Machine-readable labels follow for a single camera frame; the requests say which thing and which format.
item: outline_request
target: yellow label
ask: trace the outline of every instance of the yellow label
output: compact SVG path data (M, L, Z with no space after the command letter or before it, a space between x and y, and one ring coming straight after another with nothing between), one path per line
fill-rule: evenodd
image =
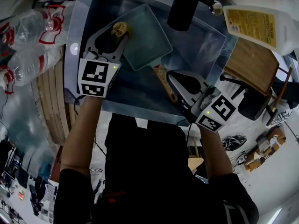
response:
M229 30L276 48L274 15L247 10L227 10Z

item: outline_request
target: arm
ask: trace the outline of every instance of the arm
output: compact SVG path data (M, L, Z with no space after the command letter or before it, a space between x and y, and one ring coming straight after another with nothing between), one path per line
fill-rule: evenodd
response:
M85 98L75 124L64 143L60 171L68 168L90 177L89 165L102 100L91 96Z
M208 178L233 173L232 164L225 153L218 133L213 133L201 126L202 146L205 153L206 173Z
M54 206L54 224L65 223L65 217L69 223L90 222L93 189L89 165L101 105L102 98L86 97L65 141L62 150L59 189Z
M206 173L213 193L222 200L241 206L249 223L256 224L259 217L257 207L238 176L233 174L232 164L225 153L219 134L201 126L199 129L205 153Z

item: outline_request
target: black cylinder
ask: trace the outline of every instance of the black cylinder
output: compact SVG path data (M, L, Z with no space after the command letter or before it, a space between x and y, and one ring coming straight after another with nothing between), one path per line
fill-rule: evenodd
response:
M199 0L174 0L168 16L168 25L177 31L190 27Z

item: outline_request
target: black shirt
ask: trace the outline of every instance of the black shirt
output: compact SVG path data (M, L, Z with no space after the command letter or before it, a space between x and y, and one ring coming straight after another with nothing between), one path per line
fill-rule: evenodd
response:
M256 205L236 174L210 179L209 184L188 168L185 134L175 125L113 114L105 141L105 189L93 203L90 179L71 169L60 174L54 223L94 224L160 220L227 223L227 205L241 207L250 224L258 221ZM230 209L233 224L242 224Z
M167 185L149 177L149 185L136 192L105 192L93 204L90 179L70 169L60 174L54 209L54 223L106 223L126 220L178 220L198 223L227 223L223 200L237 204L250 224L258 221L258 211L236 174L221 176L204 184L190 176L181 180L169 176ZM232 223L244 223L238 211L231 212Z

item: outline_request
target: water bottle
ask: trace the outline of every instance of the water bottle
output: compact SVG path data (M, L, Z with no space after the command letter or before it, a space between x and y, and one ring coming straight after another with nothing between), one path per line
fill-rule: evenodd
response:
M45 31L39 40L40 43L55 44L56 46L66 44L74 6L75 1L64 2L62 5L49 6L49 9L56 9L50 13L50 18L46 22Z
M62 48L42 44L16 52L0 74L0 84L23 86L54 66L62 57Z
M2 42L16 51L38 43L48 17L49 15L44 10L31 9L11 18L2 36Z

